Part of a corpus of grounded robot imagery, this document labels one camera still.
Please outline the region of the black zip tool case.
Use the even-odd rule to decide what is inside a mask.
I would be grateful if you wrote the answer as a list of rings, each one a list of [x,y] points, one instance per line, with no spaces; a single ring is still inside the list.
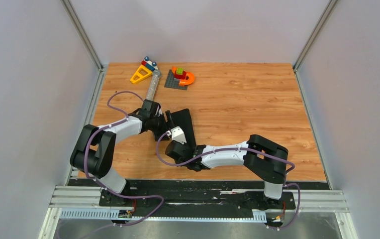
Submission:
[[[167,125],[170,130],[179,126],[185,133],[187,143],[194,143],[196,145],[194,129],[192,125],[192,118],[189,109],[183,109],[177,112],[166,111]]]

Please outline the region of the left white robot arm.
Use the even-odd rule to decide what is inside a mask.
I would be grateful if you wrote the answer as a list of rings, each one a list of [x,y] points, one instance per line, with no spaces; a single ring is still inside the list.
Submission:
[[[120,206],[136,199],[161,198],[159,195],[132,196],[130,183],[112,166],[115,145],[146,131],[151,131],[156,140],[160,139],[167,131],[165,117],[162,114],[151,117],[132,114],[102,126],[85,125],[71,154],[70,165],[112,194],[112,199]]]

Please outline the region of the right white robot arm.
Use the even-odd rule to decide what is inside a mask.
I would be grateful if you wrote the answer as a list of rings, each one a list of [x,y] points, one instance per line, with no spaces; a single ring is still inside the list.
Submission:
[[[275,208],[283,201],[286,181],[288,149],[257,134],[248,141],[226,146],[194,145],[172,140],[165,154],[174,160],[174,166],[184,166],[199,172],[222,166],[245,166],[265,182],[263,201]]]

